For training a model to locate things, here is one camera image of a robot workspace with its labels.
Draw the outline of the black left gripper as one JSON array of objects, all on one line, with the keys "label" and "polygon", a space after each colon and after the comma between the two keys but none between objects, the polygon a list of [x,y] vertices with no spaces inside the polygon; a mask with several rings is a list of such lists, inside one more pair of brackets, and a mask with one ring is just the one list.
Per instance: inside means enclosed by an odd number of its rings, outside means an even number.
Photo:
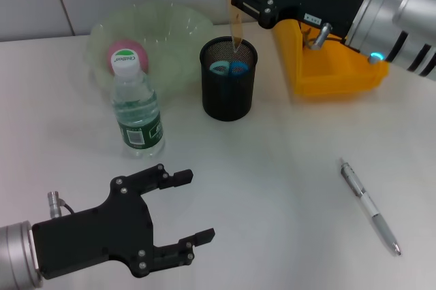
[{"label": "black left gripper", "polygon": [[32,226],[37,262],[45,279],[115,260],[142,278],[184,265],[195,258],[193,249],[212,242],[213,228],[165,246],[153,244],[153,224],[142,199],[145,193],[189,184],[191,170],[172,176],[157,164],[130,176],[111,180],[105,202],[81,212]]}]

